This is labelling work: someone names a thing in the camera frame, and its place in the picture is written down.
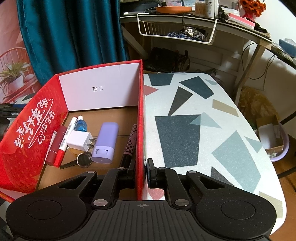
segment key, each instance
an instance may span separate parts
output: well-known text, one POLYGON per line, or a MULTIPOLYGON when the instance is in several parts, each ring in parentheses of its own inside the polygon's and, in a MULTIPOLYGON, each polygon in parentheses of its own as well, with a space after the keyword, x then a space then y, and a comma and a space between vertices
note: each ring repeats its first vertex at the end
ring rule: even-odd
POLYGON ((91 163, 92 163, 91 153, 90 152, 83 152, 77 156, 76 160, 73 160, 69 163, 61 165, 59 168, 64 169, 64 168, 72 167, 72 166, 76 166, 76 165, 78 165, 82 168, 86 168, 86 167, 89 167, 89 165, 91 163))

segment green plant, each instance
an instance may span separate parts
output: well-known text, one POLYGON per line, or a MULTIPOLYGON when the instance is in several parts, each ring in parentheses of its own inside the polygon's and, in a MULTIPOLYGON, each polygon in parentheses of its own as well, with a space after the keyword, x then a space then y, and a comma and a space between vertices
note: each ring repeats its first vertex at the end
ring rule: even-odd
POLYGON ((25 75, 24 71, 31 66, 31 64, 16 62, 14 64, 5 64, 7 70, 4 70, 0 73, 0 77, 4 78, 0 82, 0 86, 5 88, 7 85, 15 81, 21 75, 25 75))

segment white table surface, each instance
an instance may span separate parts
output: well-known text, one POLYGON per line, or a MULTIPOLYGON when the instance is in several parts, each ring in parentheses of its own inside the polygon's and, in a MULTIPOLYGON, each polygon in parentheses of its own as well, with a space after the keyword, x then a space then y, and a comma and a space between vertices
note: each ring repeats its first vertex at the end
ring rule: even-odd
MULTIPOLYGON (((145 74, 144 84, 145 158, 156 167, 178 174, 196 170, 266 198, 277 212, 276 231, 287 212, 278 177, 222 87, 202 73, 145 74)), ((163 198, 162 190, 148 190, 148 199, 163 198)))

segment checkered pen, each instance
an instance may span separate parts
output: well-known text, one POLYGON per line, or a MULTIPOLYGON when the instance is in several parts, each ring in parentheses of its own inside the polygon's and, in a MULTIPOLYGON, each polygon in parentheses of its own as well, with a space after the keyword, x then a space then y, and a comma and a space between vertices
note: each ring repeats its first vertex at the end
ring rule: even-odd
POLYGON ((130 136, 128 138, 128 142, 126 144, 126 148, 124 149, 124 153, 120 162, 120 167, 125 167, 125 168, 129 167, 136 143, 137 143, 137 124, 134 124, 131 130, 130 136))

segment wooden floor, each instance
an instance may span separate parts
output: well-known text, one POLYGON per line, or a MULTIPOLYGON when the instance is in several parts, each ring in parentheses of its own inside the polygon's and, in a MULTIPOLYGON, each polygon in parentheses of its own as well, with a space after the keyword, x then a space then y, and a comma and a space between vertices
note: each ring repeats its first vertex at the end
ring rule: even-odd
MULTIPOLYGON (((296 166, 296 139, 290 137, 290 148, 287 155, 274 162, 276 173, 281 173, 296 166)), ((296 173, 280 179, 287 204, 287 217, 284 224, 270 236, 272 241, 296 241, 296 173)))

